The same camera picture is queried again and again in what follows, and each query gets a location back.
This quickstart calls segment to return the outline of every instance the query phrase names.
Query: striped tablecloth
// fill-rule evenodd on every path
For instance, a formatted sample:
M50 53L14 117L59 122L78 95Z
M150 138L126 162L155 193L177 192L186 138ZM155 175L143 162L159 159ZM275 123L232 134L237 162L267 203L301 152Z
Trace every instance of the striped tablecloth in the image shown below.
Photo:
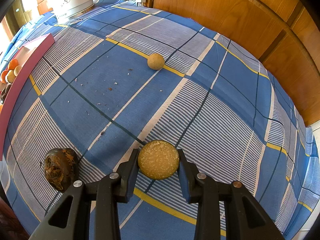
M65 25L52 13L25 25L0 68L46 33L55 43L21 91L0 162L1 183L29 233L61 196L43 175L49 149L75 149L80 179L90 182L154 139L183 149L215 180L242 181L286 239L308 219L320 195L312 130L241 46L190 19L99 0ZM155 52L165 59L159 71L147 66ZM197 205L186 204L177 174L154 181L139 173L134 193L118 205L123 239L193 239ZM223 203L220 218L225 239Z

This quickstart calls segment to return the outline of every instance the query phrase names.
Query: small round ball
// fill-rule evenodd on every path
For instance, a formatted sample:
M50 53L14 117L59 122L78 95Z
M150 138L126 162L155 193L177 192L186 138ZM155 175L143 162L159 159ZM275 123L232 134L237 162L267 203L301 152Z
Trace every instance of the small round ball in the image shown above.
M15 75L15 76L18 76L21 68L22 68L22 67L21 67L20 65L16 66L16 68L14 69L14 75Z
M9 84L12 84L15 79L16 79L16 76L14 75L14 70L9 70L9 72L5 76L5 81Z
M14 70L16 66L19 65L19 62L16 58L12 59L8 65L8 70Z
M179 154L171 143L154 140L142 147L138 165L148 178L166 179L178 169Z
M148 58L148 66L154 70L162 69L164 66L164 58L158 53L151 54Z
M1 76L0 76L0 82L3 83L3 84L6 84L7 82L5 81L5 76L8 74L9 70L4 70L2 71L1 73Z

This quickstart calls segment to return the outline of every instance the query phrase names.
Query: metal screw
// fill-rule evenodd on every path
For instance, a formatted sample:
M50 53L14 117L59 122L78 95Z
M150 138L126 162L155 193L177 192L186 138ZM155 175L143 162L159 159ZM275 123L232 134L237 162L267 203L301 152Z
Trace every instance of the metal screw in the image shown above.
M207 177L207 175L205 175L204 173L202 173L202 172L199 172L198 174L197 174L197 178L198 179L205 179Z
M73 186L74 187L80 187L82 185L82 181L81 180L76 180L74 183L73 183Z
M116 172L110 173L109 175L110 179L117 179L119 177L119 174Z
M237 187L237 188L242 187L242 183L241 183L241 182L239 182L239 181L237 181L237 180L236 180L236 181L234 181L232 184L233 184L233 186L234 186L234 187Z

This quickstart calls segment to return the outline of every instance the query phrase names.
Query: pink box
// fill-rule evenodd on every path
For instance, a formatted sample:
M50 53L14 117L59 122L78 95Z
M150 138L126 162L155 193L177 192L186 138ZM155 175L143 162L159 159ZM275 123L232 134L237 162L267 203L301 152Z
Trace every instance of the pink box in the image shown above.
M0 113L0 161L2 161L5 135L14 105L31 72L52 44L54 44L54 38L49 33L26 43L13 57L19 61L22 69L12 83Z

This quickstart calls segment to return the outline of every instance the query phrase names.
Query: orange fruit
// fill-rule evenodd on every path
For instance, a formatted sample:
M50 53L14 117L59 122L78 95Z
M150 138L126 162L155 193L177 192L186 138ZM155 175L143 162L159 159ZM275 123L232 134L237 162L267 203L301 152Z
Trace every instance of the orange fruit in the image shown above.
M19 62L16 58L12 59L9 63L8 70L14 70L16 66L19 65Z
M4 71L2 71L1 76L0 76L0 81L1 81L1 83L6 84L5 76L7 75L8 72L9 72L9 70L4 70Z

